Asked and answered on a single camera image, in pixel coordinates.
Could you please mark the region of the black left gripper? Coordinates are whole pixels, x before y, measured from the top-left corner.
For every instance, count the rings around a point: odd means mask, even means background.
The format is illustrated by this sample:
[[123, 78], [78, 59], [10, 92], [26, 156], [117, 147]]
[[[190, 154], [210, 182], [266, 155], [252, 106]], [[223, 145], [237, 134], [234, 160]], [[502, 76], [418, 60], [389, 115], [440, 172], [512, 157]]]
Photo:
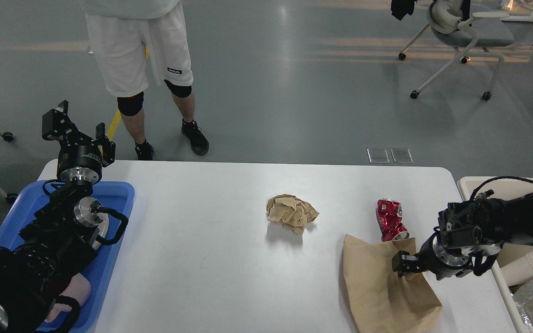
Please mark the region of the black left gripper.
[[116, 144], [105, 134], [105, 124], [99, 123], [95, 130], [95, 146], [83, 146], [84, 134], [68, 117], [67, 100], [43, 114], [42, 138], [57, 141], [61, 146], [56, 173], [58, 180], [64, 183], [84, 180], [96, 184], [102, 179], [102, 167], [114, 163]]

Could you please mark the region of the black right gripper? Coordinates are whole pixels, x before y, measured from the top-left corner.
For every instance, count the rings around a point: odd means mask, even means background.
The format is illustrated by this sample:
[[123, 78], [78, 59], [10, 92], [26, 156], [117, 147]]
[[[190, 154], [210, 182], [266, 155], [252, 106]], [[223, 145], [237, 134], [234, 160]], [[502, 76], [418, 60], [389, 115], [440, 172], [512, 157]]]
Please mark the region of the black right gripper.
[[472, 272], [472, 261], [468, 256], [453, 254], [440, 244], [440, 235], [433, 233], [421, 246], [417, 255], [398, 251], [391, 258], [391, 267], [402, 278], [408, 273], [432, 272], [436, 280], [462, 278]]

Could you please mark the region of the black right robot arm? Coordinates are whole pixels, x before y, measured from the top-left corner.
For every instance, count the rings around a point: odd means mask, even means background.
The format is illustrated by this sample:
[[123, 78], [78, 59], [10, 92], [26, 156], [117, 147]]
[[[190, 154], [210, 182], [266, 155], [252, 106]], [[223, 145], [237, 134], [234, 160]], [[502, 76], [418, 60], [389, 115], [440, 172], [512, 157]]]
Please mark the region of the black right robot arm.
[[476, 188], [469, 200], [448, 203], [419, 252], [398, 251], [392, 270], [400, 277], [429, 271], [437, 280], [469, 273], [481, 276], [491, 269], [504, 244], [533, 247], [533, 192], [512, 200], [492, 194]]

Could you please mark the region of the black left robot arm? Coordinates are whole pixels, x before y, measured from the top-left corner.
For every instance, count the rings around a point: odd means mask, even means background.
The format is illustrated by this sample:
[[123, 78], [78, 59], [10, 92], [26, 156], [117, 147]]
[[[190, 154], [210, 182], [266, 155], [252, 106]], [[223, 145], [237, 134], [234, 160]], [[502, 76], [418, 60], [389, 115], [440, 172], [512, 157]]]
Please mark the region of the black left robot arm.
[[91, 138], [68, 117], [68, 101], [42, 117], [42, 137], [61, 146], [53, 191], [42, 189], [49, 201], [34, 221], [19, 232], [23, 244], [0, 247], [0, 333], [36, 333], [55, 305], [70, 312], [56, 329], [67, 333], [80, 316], [76, 298], [62, 295], [71, 279], [97, 257], [94, 244], [121, 240], [128, 217], [93, 198], [102, 169], [114, 162], [116, 144], [96, 126]]

